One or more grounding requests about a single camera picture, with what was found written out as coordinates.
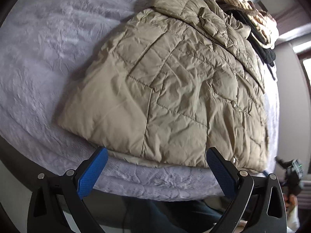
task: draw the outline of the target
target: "cable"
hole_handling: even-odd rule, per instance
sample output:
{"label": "cable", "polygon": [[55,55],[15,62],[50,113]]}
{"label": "cable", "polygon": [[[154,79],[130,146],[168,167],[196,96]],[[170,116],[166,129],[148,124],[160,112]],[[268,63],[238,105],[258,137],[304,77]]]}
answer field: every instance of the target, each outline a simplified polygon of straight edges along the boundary
{"label": "cable", "polygon": [[131,201],[129,201],[129,203],[126,205],[126,208],[125,208],[125,214],[124,214],[123,221],[122,221],[122,233],[124,233],[125,220],[126,220],[126,216],[128,214],[128,209],[130,207],[130,204],[131,204]]}

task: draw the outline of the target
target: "lavender blanket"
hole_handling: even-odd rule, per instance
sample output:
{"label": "lavender blanket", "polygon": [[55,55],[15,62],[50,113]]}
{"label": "lavender blanket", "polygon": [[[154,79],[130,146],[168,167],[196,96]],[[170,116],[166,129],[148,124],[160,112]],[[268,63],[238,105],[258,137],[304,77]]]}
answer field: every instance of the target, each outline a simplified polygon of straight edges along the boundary
{"label": "lavender blanket", "polygon": [[[59,128],[55,119],[107,38],[152,2],[18,0],[0,28],[0,135],[27,158],[59,175],[87,159],[94,147]],[[279,101],[269,72],[265,83],[268,171],[273,171]],[[111,157],[95,188],[163,201],[222,194],[209,169],[154,169]]]}

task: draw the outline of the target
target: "bolt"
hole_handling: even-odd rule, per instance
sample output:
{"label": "bolt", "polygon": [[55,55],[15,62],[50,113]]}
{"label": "bolt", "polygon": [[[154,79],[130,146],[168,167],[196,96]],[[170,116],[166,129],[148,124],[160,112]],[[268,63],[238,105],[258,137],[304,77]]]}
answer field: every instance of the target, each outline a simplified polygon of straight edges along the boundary
{"label": "bolt", "polygon": [[39,173],[38,179],[39,179],[39,180],[42,180],[43,178],[44,178],[44,173]]}
{"label": "bolt", "polygon": [[273,180],[276,180],[276,175],[272,173],[272,174],[270,174],[270,178]]}
{"label": "bolt", "polygon": [[67,175],[67,176],[72,176],[72,175],[74,175],[74,173],[75,173],[75,171],[72,170],[72,169],[70,169],[70,170],[68,170],[68,171],[66,172],[66,175]]}
{"label": "bolt", "polygon": [[248,175],[247,171],[241,170],[240,175],[246,177]]}

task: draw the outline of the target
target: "window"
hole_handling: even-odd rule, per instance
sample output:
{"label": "window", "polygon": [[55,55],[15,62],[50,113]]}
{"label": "window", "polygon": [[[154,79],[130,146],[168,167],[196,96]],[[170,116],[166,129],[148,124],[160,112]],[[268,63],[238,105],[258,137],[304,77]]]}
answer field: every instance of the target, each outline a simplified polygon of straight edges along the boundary
{"label": "window", "polygon": [[304,69],[305,69],[306,74],[308,76],[309,83],[311,83],[311,58],[302,61],[302,63],[304,65]]}
{"label": "window", "polygon": [[311,48],[311,41],[305,42],[303,44],[297,45],[293,47],[295,53],[301,53],[307,49]]}

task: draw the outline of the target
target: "beige puffer jacket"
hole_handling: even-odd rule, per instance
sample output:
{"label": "beige puffer jacket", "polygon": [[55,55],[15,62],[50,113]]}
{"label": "beige puffer jacket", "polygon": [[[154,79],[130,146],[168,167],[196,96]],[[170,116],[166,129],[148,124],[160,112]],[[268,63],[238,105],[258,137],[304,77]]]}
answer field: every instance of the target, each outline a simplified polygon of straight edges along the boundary
{"label": "beige puffer jacket", "polygon": [[58,124],[140,165],[208,167],[214,146],[262,171],[264,85],[249,34],[214,0],[155,0],[104,44]]}

